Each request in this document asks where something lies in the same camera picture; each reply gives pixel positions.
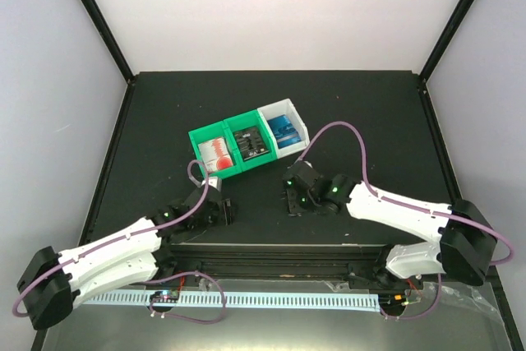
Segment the green bin with red cards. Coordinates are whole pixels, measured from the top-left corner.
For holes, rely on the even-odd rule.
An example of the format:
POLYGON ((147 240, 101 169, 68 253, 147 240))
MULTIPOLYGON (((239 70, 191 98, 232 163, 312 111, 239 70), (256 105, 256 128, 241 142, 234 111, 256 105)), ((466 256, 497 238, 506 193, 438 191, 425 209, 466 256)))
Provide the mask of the green bin with red cards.
POLYGON ((241 155, 225 121, 191 130, 188 135, 196 158, 208 174, 225 179, 242 172, 241 155))

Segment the white bin with blue cards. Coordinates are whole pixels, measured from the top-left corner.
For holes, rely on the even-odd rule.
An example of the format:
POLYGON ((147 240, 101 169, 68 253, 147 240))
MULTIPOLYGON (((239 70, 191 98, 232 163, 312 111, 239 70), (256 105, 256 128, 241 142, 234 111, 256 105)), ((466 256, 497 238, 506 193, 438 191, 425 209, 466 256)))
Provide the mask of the white bin with blue cards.
POLYGON ((282 99, 257 109, 270 134, 276 157, 304 151, 310 143, 307 127, 291 99, 282 99))

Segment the green bin with black cards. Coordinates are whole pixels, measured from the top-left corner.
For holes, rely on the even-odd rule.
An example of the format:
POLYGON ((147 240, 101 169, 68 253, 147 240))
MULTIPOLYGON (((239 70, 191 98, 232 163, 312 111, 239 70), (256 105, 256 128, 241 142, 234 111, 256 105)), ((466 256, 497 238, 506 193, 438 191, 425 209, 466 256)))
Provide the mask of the green bin with black cards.
POLYGON ((224 121, 233 138, 243 172, 277 159, 270 132, 257 110, 226 118, 224 121))

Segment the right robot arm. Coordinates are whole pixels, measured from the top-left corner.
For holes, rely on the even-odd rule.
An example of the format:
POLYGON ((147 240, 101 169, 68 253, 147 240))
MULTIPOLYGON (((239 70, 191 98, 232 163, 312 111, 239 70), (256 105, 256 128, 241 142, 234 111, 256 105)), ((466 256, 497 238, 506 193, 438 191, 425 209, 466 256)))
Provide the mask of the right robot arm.
POLYGON ((442 274, 480 286, 495 264, 497 233, 471 201, 459 199, 451 205, 419 201, 345 174, 327 178, 305 161, 286 170, 283 186, 291 215, 345 213, 419 238, 418 243, 384 248, 373 268, 375 281, 384 288, 417 275, 442 274))

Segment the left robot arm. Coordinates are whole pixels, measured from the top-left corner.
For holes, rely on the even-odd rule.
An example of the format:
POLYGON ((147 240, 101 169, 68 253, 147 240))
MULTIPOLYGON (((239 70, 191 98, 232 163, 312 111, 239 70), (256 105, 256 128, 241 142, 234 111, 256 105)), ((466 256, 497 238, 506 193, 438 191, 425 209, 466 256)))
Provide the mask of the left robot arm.
POLYGON ((179 268, 172 246, 230 225, 235 214, 236 206, 220 188, 204 183, 187 198, 171 201, 104 238, 60 252, 44 247, 17 282, 12 314, 44 330, 103 293, 199 276, 199 269, 179 268))

